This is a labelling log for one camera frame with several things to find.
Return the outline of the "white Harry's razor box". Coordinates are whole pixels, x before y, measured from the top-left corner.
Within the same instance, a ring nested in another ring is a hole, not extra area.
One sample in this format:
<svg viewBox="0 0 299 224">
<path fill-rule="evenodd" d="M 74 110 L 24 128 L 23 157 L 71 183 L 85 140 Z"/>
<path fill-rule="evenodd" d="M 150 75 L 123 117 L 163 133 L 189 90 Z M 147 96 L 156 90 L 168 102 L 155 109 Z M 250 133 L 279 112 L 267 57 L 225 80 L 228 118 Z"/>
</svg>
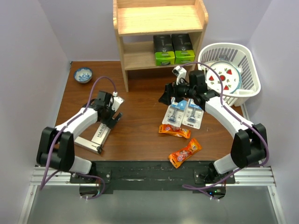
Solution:
<svg viewBox="0 0 299 224">
<path fill-rule="evenodd" d="M 94 134 L 91 142 L 96 143 L 100 146 L 103 146 L 106 139 L 110 134 L 111 129 L 107 127 L 105 124 L 100 123 L 96 133 Z"/>
</svg>

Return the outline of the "black green razor box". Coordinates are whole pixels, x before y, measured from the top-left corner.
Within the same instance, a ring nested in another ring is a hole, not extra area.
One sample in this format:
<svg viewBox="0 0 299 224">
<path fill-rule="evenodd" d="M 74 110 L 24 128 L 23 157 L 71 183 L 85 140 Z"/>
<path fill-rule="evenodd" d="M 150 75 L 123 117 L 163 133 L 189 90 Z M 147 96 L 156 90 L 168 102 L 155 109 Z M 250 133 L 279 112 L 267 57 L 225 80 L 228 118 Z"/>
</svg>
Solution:
<svg viewBox="0 0 299 224">
<path fill-rule="evenodd" d="M 171 35 L 154 35 L 153 43 L 156 66 L 174 65 L 175 52 Z"/>
<path fill-rule="evenodd" d="M 188 33 L 172 34 L 171 39 L 175 53 L 175 64 L 185 64 L 195 59 L 195 53 Z"/>
</svg>

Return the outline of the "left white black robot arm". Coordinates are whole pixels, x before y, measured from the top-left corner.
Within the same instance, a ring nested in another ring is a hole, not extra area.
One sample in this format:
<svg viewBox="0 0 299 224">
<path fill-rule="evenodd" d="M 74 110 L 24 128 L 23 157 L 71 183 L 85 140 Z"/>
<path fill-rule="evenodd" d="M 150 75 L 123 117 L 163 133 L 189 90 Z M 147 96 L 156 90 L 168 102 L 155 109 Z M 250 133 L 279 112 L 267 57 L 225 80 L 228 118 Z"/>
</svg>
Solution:
<svg viewBox="0 0 299 224">
<path fill-rule="evenodd" d="M 96 165 L 75 155 L 75 139 L 97 122 L 106 128 L 114 128 L 122 116 L 121 112 L 115 116 L 122 103 L 124 99 L 118 97 L 116 92 L 99 91 L 97 97 L 84 104 L 72 118 L 56 127 L 44 128 L 36 156 L 37 164 L 78 173 L 86 183 L 94 182 L 98 174 Z"/>
</svg>

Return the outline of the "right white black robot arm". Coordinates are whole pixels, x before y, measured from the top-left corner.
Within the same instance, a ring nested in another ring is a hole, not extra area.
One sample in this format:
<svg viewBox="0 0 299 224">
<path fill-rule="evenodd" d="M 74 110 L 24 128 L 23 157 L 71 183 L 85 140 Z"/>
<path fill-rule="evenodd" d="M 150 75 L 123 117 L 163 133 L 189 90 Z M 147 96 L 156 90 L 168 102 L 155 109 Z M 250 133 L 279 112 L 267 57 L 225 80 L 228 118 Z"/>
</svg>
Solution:
<svg viewBox="0 0 299 224">
<path fill-rule="evenodd" d="M 230 153 L 209 165 L 207 182 L 219 183 L 229 171 L 268 160 L 267 134 L 262 124 L 253 124 L 229 107 L 217 91 L 207 87 L 203 71 L 187 73 L 184 68 L 177 66 L 172 72 L 177 79 L 166 84 L 158 100 L 168 106 L 163 120 L 168 125 L 167 129 L 179 129 L 180 125 L 198 127 L 201 112 L 207 112 L 233 137 Z"/>
</svg>

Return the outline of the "blue razor blister pack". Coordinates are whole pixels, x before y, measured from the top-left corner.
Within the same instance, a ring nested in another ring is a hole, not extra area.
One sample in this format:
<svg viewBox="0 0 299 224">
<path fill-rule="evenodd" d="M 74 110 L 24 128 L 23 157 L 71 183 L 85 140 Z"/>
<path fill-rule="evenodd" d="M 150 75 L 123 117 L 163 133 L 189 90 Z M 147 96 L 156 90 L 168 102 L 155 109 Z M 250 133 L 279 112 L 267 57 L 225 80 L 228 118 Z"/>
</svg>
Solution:
<svg viewBox="0 0 299 224">
<path fill-rule="evenodd" d="M 200 129 L 204 111 L 196 105 L 193 99 L 189 99 L 182 124 L 194 129 Z"/>
<path fill-rule="evenodd" d="M 176 102 L 175 98 L 171 98 L 171 105 L 168 106 L 162 124 L 181 127 L 186 107 L 186 100 Z"/>
</svg>

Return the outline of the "right blue razor blister pack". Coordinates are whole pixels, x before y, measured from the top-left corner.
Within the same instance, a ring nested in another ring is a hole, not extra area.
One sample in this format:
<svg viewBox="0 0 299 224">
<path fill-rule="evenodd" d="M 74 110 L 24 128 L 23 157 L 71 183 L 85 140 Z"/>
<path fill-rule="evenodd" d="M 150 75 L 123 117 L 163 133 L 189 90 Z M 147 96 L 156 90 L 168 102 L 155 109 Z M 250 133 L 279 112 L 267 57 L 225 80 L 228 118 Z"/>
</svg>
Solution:
<svg viewBox="0 0 299 224">
<path fill-rule="evenodd" d="M 194 129 L 200 129 L 204 111 L 196 105 L 193 99 L 189 99 L 182 124 Z"/>
</svg>

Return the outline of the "upper orange razor bag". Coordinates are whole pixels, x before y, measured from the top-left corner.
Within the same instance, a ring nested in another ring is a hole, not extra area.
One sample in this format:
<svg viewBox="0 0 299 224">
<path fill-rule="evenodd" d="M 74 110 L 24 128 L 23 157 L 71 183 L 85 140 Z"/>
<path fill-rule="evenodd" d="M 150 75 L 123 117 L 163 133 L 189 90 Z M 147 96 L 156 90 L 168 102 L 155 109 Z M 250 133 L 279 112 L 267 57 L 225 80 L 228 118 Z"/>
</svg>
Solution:
<svg viewBox="0 0 299 224">
<path fill-rule="evenodd" d="M 161 124 L 159 126 L 158 133 L 168 134 L 175 137 L 189 139 L 191 136 L 191 131 L 189 129 L 172 126 L 169 124 Z"/>
</svg>

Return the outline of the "orange razor bag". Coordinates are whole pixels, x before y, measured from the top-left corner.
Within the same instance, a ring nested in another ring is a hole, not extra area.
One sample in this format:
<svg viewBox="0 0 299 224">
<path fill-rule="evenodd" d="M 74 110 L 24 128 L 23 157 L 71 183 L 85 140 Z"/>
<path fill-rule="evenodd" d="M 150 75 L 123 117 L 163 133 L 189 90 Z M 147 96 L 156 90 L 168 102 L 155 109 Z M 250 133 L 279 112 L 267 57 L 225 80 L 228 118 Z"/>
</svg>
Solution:
<svg viewBox="0 0 299 224">
<path fill-rule="evenodd" d="M 189 129 L 172 126 L 169 124 L 161 124 L 159 126 L 158 133 L 168 134 L 175 137 L 189 139 L 191 136 L 191 131 Z"/>
<path fill-rule="evenodd" d="M 188 145 L 168 156 L 169 161 L 175 168 L 179 168 L 184 161 L 196 154 L 202 146 L 195 138 L 192 138 Z"/>
</svg>

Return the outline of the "silver Harry's razor box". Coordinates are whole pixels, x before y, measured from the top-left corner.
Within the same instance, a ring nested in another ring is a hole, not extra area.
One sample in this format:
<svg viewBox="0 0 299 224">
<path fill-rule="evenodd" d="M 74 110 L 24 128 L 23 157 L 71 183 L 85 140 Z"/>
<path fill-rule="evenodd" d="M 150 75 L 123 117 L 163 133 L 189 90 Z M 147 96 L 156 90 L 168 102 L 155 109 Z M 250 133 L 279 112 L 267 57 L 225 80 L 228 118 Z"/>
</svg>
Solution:
<svg viewBox="0 0 299 224">
<path fill-rule="evenodd" d="M 77 137 L 75 139 L 74 143 L 76 145 L 86 149 L 86 150 L 89 150 L 90 152 L 93 152 L 93 153 L 96 153 L 96 154 L 99 154 L 99 155 L 101 155 L 102 150 L 103 150 L 101 144 L 92 142 L 90 140 L 86 140 L 86 139 L 81 138 L 81 137 Z"/>
</svg>

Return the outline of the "blue white ceramic bowl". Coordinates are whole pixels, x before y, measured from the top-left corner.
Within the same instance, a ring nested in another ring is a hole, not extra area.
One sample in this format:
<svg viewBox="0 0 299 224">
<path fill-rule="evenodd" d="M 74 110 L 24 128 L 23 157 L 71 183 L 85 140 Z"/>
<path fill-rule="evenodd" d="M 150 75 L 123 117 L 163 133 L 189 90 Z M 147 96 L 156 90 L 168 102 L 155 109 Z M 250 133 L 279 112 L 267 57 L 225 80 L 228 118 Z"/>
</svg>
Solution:
<svg viewBox="0 0 299 224">
<path fill-rule="evenodd" d="M 73 77 L 78 83 L 86 84 L 89 81 L 91 81 L 93 77 L 93 72 L 88 67 L 82 67 L 74 72 Z"/>
</svg>

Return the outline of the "lower orange razor bag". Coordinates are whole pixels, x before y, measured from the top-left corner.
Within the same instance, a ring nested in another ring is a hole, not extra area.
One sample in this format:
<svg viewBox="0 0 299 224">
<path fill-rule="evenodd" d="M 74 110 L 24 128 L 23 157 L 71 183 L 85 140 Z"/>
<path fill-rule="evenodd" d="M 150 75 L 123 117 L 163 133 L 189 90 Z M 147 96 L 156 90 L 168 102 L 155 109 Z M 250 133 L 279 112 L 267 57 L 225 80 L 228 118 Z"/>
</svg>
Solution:
<svg viewBox="0 0 299 224">
<path fill-rule="evenodd" d="M 202 146 L 195 138 L 192 138 L 188 145 L 168 156 L 169 161 L 175 168 L 179 168 L 184 161 L 196 154 Z"/>
</svg>

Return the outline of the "white watermelon pattern plate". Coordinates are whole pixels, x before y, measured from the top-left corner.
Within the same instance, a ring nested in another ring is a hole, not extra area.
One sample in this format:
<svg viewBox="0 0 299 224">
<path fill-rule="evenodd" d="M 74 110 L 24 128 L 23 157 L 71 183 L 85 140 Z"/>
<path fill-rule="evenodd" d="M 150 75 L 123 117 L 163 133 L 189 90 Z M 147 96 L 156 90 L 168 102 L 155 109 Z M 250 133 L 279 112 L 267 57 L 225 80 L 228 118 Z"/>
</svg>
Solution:
<svg viewBox="0 0 299 224">
<path fill-rule="evenodd" d="M 220 77 L 219 80 L 213 71 L 206 69 L 206 83 L 210 89 L 220 92 L 222 82 L 223 94 L 231 94 L 241 87 L 241 74 L 231 63 L 218 61 L 211 64 L 210 67 Z"/>
</svg>

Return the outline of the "white plastic laundry basket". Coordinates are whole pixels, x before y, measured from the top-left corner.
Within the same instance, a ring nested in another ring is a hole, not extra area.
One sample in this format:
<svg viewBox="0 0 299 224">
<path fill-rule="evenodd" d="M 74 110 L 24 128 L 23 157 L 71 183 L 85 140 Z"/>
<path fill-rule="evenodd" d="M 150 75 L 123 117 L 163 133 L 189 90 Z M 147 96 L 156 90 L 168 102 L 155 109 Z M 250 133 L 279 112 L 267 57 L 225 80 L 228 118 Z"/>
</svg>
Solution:
<svg viewBox="0 0 299 224">
<path fill-rule="evenodd" d="M 229 106 L 240 106 L 261 90 L 252 53 L 241 44 L 220 42 L 207 45 L 200 51 L 198 61 L 208 66 L 218 61 L 226 61 L 239 70 L 241 87 L 234 93 L 223 94 L 223 99 Z"/>
</svg>

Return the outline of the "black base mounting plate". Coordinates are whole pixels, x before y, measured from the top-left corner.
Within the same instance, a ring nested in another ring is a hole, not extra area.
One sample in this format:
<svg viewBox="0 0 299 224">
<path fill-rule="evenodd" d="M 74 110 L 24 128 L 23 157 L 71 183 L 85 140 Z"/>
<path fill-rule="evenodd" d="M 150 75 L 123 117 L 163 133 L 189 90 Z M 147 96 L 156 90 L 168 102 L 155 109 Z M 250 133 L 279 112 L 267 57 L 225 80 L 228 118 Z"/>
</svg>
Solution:
<svg viewBox="0 0 299 224">
<path fill-rule="evenodd" d="M 219 183 L 206 192 L 210 196 L 224 197 L 227 184 L 237 182 L 236 175 L 229 171 L 212 175 L 212 163 L 208 161 L 187 161 L 175 168 L 169 161 L 94 161 L 92 174 L 70 177 L 71 184 L 81 184 L 80 193 L 96 194 L 96 188 L 87 184 L 105 183 L 104 192 L 115 190 L 182 191 L 183 185 L 204 188 Z"/>
</svg>

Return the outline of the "aluminium rail frame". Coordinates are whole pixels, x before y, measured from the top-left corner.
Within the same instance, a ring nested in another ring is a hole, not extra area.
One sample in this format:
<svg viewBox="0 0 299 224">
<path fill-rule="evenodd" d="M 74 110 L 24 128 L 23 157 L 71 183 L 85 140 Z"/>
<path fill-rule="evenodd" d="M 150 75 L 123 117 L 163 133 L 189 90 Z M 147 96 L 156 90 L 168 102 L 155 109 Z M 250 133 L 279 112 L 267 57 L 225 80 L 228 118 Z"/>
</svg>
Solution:
<svg viewBox="0 0 299 224">
<path fill-rule="evenodd" d="M 108 139 L 106 160 L 162 160 L 171 146 L 185 142 L 160 137 L 164 107 L 122 107 L 120 125 Z M 271 168 L 246 168 L 216 201 L 190 190 L 117 190 L 93 200 L 79 197 L 79 187 L 58 174 L 39 189 L 42 168 L 35 168 L 21 224 L 283 224 L 285 217 Z"/>
</svg>

